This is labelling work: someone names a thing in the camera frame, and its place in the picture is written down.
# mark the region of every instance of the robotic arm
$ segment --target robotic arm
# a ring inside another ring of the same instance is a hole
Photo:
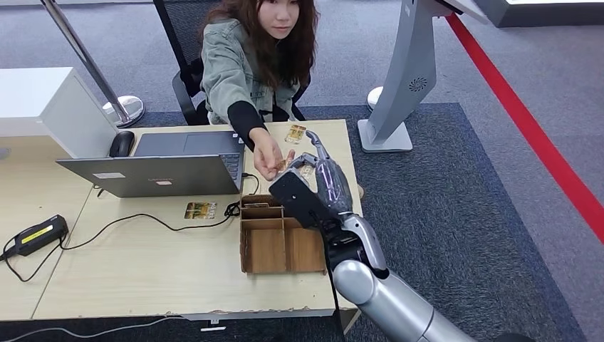
[[[303,227],[321,232],[335,289],[393,342],[474,341],[388,269],[375,231],[353,212],[342,169],[315,133],[307,130],[306,135],[318,156],[296,158],[269,191]],[[298,171],[304,164],[315,167],[317,193]]]

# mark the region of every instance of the woman's hand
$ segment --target woman's hand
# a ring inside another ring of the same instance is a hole
[[[283,155],[277,142],[264,128],[253,128],[249,138],[254,141],[254,167],[266,180],[273,180],[283,165]],[[286,165],[293,160],[294,151],[290,150]]]

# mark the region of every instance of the open cardboard box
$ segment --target open cardboard box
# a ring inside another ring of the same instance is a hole
[[[321,234],[304,229],[271,195],[243,196],[240,207],[243,272],[326,273]]]

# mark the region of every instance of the black mouse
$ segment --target black mouse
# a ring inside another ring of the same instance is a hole
[[[134,146],[134,133],[129,130],[119,132],[109,149],[109,157],[127,157]]]

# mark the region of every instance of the office chair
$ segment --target office chair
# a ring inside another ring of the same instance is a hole
[[[172,79],[172,88],[184,119],[188,125],[208,125],[205,100],[195,108],[191,99],[203,91],[200,86],[204,64],[200,56],[201,46],[197,41],[197,34],[207,14],[220,4],[220,0],[153,0],[153,4],[180,69]],[[306,87],[301,88],[295,94],[294,103],[305,90]],[[292,111],[296,118],[304,120],[296,106],[292,107]]]

